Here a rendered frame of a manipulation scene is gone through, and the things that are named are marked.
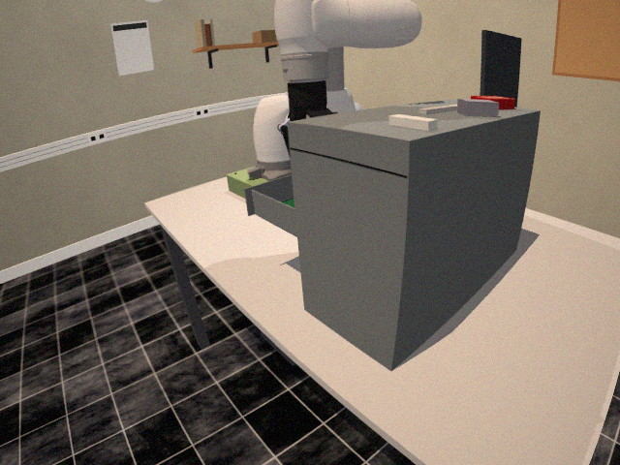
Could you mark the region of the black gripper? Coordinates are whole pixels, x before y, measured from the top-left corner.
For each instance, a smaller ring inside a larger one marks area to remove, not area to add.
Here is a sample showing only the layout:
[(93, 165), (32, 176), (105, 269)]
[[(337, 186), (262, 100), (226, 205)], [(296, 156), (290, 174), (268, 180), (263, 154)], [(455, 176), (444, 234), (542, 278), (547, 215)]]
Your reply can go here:
[(290, 112), (288, 120), (277, 126), (284, 137), (290, 156), (289, 135), (287, 122), (306, 118), (306, 109), (326, 109), (326, 81), (287, 83)]

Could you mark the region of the black flat panel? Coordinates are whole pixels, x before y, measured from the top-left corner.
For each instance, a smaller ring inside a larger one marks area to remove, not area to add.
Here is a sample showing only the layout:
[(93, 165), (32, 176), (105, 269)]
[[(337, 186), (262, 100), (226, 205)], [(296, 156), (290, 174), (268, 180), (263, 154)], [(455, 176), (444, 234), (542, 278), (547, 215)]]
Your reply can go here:
[(517, 108), (521, 40), (481, 30), (480, 96), (513, 98)]

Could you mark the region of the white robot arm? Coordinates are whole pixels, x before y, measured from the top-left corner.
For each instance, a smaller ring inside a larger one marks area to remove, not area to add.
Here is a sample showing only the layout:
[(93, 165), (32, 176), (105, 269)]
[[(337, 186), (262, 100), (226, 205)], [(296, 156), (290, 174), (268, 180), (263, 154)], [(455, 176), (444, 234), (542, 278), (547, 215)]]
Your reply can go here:
[[(306, 118), (363, 109), (344, 87), (344, 47), (401, 47), (419, 35), (422, 23), (418, 6), (410, 0), (275, 0), (275, 4), (283, 80), (326, 80), (326, 108), (307, 108)], [(256, 110), (258, 164), (247, 170), (250, 178), (270, 181), (292, 174), (288, 149), (277, 129), (288, 119), (289, 101), (287, 95), (277, 96), (260, 100)]]

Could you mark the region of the grey tool chest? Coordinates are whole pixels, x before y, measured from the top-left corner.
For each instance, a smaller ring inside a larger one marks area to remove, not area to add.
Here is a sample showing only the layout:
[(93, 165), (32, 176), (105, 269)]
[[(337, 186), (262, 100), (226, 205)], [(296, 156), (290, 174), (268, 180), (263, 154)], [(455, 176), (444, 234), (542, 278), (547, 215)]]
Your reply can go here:
[(287, 122), (292, 174), (244, 189), (248, 216), (297, 237), (304, 310), (392, 371), (516, 251), (540, 115), (445, 100)]

